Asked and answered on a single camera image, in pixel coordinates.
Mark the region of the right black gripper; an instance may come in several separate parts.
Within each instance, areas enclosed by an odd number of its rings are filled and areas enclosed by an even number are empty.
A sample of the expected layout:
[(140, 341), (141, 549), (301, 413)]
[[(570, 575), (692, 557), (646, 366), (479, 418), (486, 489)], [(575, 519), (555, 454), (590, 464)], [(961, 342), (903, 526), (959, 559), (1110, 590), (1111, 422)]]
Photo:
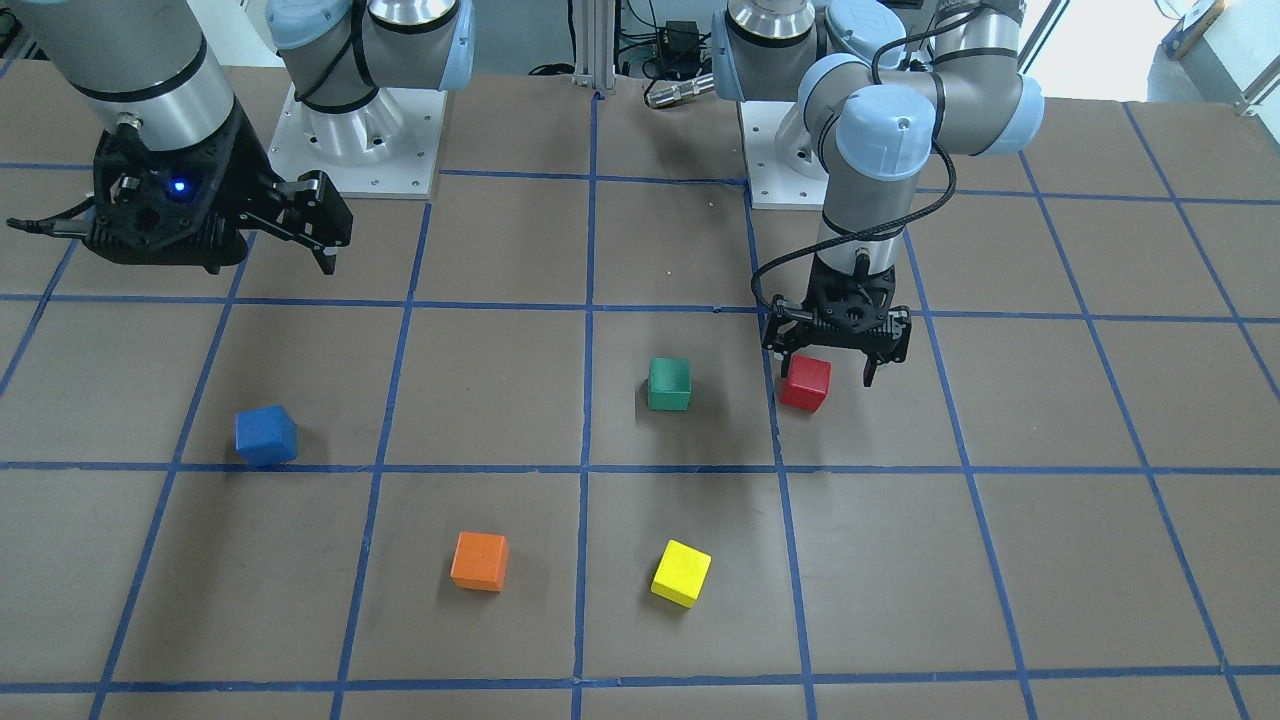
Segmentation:
[(204, 177), (210, 202), (196, 228), (174, 245), (177, 264), (219, 272), (241, 264), (250, 247), (242, 231), (260, 231), (306, 247), (324, 275), (351, 243), (353, 215), (323, 170), (294, 181), (275, 173), (243, 105), (236, 100), (227, 122), (198, 146), (216, 163)]

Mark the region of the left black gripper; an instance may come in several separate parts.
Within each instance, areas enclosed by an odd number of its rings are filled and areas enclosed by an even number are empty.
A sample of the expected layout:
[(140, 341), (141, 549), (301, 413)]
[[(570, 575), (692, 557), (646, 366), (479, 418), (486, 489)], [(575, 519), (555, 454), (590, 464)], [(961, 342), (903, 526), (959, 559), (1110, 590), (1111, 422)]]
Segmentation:
[[(913, 320), (910, 313), (892, 313), (896, 268), (870, 274), (845, 274), (817, 258), (812, 263), (806, 297), (801, 304), (772, 300), (765, 310), (762, 347), (780, 360), (780, 375), (790, 374), (792, 356), (809, 341), (864, 341), (867, 361), (863, 386), (870, 388), (879, 366), (904, 363)], [(806, 325), (806, 313), (813, 323)]]

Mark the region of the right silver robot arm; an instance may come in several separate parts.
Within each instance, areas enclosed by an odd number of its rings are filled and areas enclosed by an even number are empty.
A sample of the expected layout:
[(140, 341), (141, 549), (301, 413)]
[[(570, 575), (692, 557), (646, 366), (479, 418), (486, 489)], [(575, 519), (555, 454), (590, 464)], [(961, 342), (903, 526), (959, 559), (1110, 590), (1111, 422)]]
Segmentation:
[(74, 240), (127, 266), (215, 275), (241, 264), (246, 233), (260, 231), (307, 249), (333, 274), (355, 227), (334, 172), (410, 154), (410, 120), (394, 91), (457, 91), (474, 73), (471, 1), (266, 3), (297, 135), (317, 159), (285, 176), (187, 1), (9, 8), (102, 132), (84, 199), (6, 224)]

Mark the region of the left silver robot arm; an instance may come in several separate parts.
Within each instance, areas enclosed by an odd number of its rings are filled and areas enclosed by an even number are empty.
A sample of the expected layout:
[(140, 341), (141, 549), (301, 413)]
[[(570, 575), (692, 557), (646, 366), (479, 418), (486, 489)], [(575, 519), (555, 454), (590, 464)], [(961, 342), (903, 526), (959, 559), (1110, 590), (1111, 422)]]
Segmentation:
[(957, 155), (1021, 151), (1044, 117), (1018, 68), (1023, 1), (940, 1), (920, 33), (879, 1), (730, 1), (712, 24), (718, 96), (792, 102), (792, 123), (826, 173), (814, 245), (754, 272), (762, 346), (788, 375), (810, 346), (863, 352), (863, 380), (902, 363), (909, 310), (893, 305), (905, 229), (938, 211), (913, 202), (932, 158), (954, 196)]

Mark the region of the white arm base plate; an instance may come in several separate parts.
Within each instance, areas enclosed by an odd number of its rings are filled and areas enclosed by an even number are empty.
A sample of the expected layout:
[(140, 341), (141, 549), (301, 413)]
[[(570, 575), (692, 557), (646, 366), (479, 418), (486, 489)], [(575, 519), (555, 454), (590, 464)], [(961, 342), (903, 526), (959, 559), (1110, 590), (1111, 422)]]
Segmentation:
[(370, 104), (326, 114), (291, 95), (268, 155), (279, 176), (323, 170), (344, 199), (429, 200), (451, 94), (380, 88)]
[(742, 151), (756, 210), (819, 211), (828, 174), (795, 101), (739, 104)]

